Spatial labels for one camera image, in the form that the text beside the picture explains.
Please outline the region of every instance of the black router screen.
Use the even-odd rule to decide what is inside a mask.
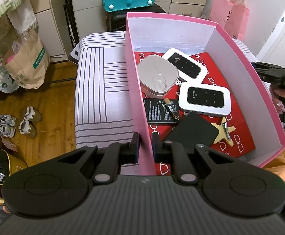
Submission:
[[[190,104],[223,108],[224,94],[221,91],[190,87],[187,93],[187,102]]]
[[[176,68],[178,68],[181,72],[184,72],[186,75],[190,76],[193,79],[197,78],[198,74],[201,71],[201,68],[199,66],[192,63],[178,53],[173,53],[168,61]]]

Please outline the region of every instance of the silver screw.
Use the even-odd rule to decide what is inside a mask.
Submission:
[[[183,180],[184,182],[193,182],[196,180],[196,176],[193,174],[186,173],[181,175],[181,180]]]
[[[110,176],[108,174],[97,174],[94,176],[95,180],[97,180],[98,182],[106,182],[110,180]]]

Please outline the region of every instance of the phone battery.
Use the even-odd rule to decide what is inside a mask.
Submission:
[[[178,99],[171,100],[176,112],[179,114]],[[148,124],[177,124],[173,120],[163,99],[143,98]]]

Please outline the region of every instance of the pink box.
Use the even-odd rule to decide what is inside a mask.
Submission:
[[[129,12],[125,46],[134,131],[142,138],[141,174],[154,175],[155,167],[134,51],[165,53],[177,48],[187,55],[208,52],[231,87],[256,146],[239,159],[263,167],[285,149],[285,133],[271,97],[248,59],[217,23],[181,15]]]

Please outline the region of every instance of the yellow starfish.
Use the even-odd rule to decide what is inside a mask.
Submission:
[[[224,123],[226,123],[225,117],[222,118],[221,125],[212,124],[214,127],[216,127],[219,130],[219,134],[216,137],[216,139],[214,140],[214,144],[218,143],[222,139],[225,139],[227,141],[227,143],[232,147],[232,146],[234,146],[234,143],[233,143],[232,139],[228,139],[228,137],[226,136],[226,132],[225,132],[225,129],[223,127]],[[228,133],[234,132],[235,129],[236,128],[234,126],[228,127]]]

